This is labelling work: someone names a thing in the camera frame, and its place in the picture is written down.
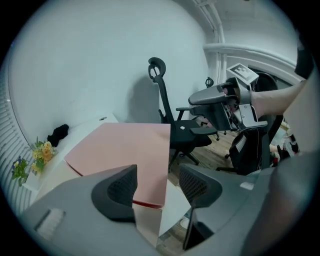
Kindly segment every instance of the paper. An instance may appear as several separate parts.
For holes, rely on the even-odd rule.
[[[137,165],[136,203],[165,204],[170,125],[104,123],[77,144],[64,160],[80,175]]]

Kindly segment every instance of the pink desk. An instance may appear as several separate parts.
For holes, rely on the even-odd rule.
[[[169,146],[169,124],[103,123],[64,160],[81,176],[137,165],[133,202],[160,208],[166,198]]]

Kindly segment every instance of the wooden floor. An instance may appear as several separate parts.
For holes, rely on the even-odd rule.
[[[199,166],[215,170],[217,167],[232,167],[230,158],[226,159],[225,155],[229,154],[229,148],[235,137],[238,135],[235,131],[227,131],[226,135],[223,132],[218,132],[219,141],[216,140],[217,136],[209,136],[212,143],[209,146],[196,147],[192,154],[199,160]],[[179,184],[180,164],[194,164],[187,156],[178,156],[171,166],[171,172],[168,179],[174,184]]]
[[[232,167],[230,159],[226,159],[225,155],[229,153],[229,148],[237,132],[227,131],[226,135],[219,132],[219,141],[215,135],[209,136],[212,143],[209,146],[197,147],[192,154],[199,160],[199,166],[215,170],[217,167]],[[179,164],[194,164],[188,157],[177,157],[171,166],[171,172],[168,179],[176,186],[179,186]],[[183,242],[186,237],[187,230],[180,225],[178,221],[172,228],[159,237],[157,243],[157,251],[162,255],[174,256],[180,255],[183,251]]]

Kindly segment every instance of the flower bouquet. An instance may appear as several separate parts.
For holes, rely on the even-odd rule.
[[[41,173],[44,170],[45,165],[57,153],[57,150],[51,145],[50,141],[38,141],[38,137],[36,138],[36,143],[32,144],[30,147],[32,149],[32,156],[35,159],[31,168],[34,171]]]

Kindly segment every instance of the white wall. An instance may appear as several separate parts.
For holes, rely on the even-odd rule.
[[[253,46],[297,61],[297,36],[287,16],[270,0],[218,0],[225,42]],[[227,67],[242,63],[275,75],[290,84],[301,77],[293,67],[246,51],[229,52]]]
[[[226,43],[259,47],[297,60],[297,37],[289,18],[271,0],[218,0]]]
[[[203,28],[171,0],[50,1],[14,41],[9,86],[19,125],[33,142],[106,112],[158,122],[148,59],[166,63],[171,108],[187,107],[205,86],[205,42]]]

